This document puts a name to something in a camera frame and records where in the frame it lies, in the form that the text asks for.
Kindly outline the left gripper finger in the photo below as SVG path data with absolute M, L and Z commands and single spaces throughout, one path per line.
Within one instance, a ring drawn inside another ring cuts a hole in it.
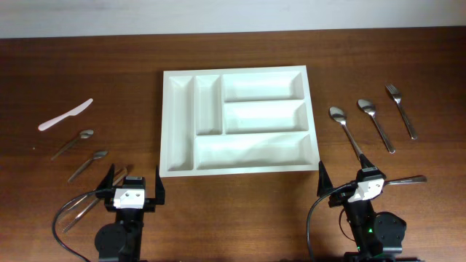
M 163 182 L 159 174 L 159 166 L 156 166 L 156 171 L 155 171 L 155 198 L 156 199 L 165 198 L 165 187 L 163 186 Z
M 113 186 L 114 182 L 114 173 L 115 173 L 115 164 L 112 164 L 103 178 L 103 180 L 99 183 L 98 187 L 96 188 L 97 191 L 110 189 Z

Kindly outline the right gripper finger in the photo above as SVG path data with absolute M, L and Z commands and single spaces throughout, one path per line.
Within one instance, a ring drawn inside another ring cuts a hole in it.
M 322 161 L 319 161 L 319 177 L 317 185 L 317 196 L 323 197 L 325 194 L 333 190 L 333 184 L 327 173 L 325 165 Z
M 376 166 L 372 164 L 364 154 L 359 155 L 359 161 L 361 168 L 364 169 L 376 169 Z

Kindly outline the large metal spoon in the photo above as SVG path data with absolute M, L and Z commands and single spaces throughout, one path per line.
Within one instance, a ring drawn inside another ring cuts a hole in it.
M 394 154 L 395 153 L 395 147 L 392 144 L 391 140 L 389 139 L 387 133 L 383 130 L 383 127 L 379 123 L 378 119 L 376 118 L 376 106 L 370 100 L 359 99 L 358 100 L 358 107 L 360 108 L 361 111 L 365 112 L 366 114 L 368 114 L 371 117 L 377 131 L 379 132 L 379 135 L 380 135 L 382 141 L 385 144 L 385 147 L 386 147 L 387 151 L 390 154 Z
M 357 158 L 359 159 L 360 155 L 363 152 L 361 151 L 360 147 L 358 146 L 351 132 L 349 131 L 349 128 L 347 127 L 347 115 L 345 114 L 345 112 L 336 106 L 331 106 L 329 108 L 329 115 L 332 118 L 332 120 L 334 120 L 335 122 L 338 122 L 342 126 L 350 143 L 352 144 L 352 147 L 356 153 Z

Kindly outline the metal fork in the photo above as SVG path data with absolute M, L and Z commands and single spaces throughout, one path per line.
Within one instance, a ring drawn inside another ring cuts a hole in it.
M 416 175 L 407 178 L 400 178 L 396 180 L 386 180 L 384 182 L 384 186 L 391 186 L 391 185 L 403 185 L 403 184 L 415 184 L 415 183 L 426 183 L 427 177 L 424 175 Z
M 401 104 L 401 98 L 402 95 L 400 91 L 393 85 L 393 84 L 386 84 L 385 87 L 387 88 L 387 91 L 390 93 L 392 96 L 392 99 L 395 101 L 398 110 L 400 112 L 401 117 L 403 118 L 403 121 L 405 123 L 405 126 L 408 130 L 408 133 L 411 137 L 412 140 L 417 140 L 418 139 L 418 134 L 416 130 L 414 129 L 413 124 L 411 123 L 411 120 L 409 119 L 408 115 L 406 114 L 402 104 Z

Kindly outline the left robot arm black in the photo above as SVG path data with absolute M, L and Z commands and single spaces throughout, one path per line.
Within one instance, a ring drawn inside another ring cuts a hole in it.
M 95 236 L 98 260 L 105 262 L 139 261 L 143 218 L 153 213 L 157 205 L 165 203 L 165 188 L 155 172 L 155 197 L 146 197 L 146 179 L 127 176 L 121 186 L 115 186 L 115 166 L 111 165 L 107 175 L 96 188 L 96 197 L 102 199 L 115 221 L 103 226 Z

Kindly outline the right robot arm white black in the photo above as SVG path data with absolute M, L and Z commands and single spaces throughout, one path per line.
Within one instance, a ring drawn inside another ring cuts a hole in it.
M 397 180 L 387 176 L 364 154 L 359 155 L 361 168 L 356 178 L 339 187 L 333 186 L 323 162 L 318 163 L 317 200 L 307 214 L 307 248 L 310 258 L 315 255 L 311 244 L 311 217 L 314 209 L 329 198 L 329 207 L 342 206 L 351 228 L 355 252 L 346 252 L 343 261 L 396 261 L 402 253 L 407 223 L 390 212 L 375 212 L 371 201 L 377 198 L 388 185 L 415 184 L 427 182 L 427 177 L 417 175 Z

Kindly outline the metal knife near left arm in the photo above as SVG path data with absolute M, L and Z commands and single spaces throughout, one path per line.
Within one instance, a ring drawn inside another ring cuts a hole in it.
M 123 168 L 120 168 L 119 170 L 116 171 L 115 173 L 115 179 L 113 181 L 113 186 L 117 186 L 120 181 L 128 175 L 128 168 L 127 167 L 123 167 Z M 73 202 L 73 204 L 70 206 L 70 207 L 67 207 L 60 215 L 59 215 L 59 219 L 63 218 L 64 216 L 66 216 L 68 213 L 72 212 L 73 210 L 75 210 L 76 208 L 78 208 L 79 206 L 83 205 L 88 199 L 90 199 L 91 196 L 84 196 L 76 201 Z

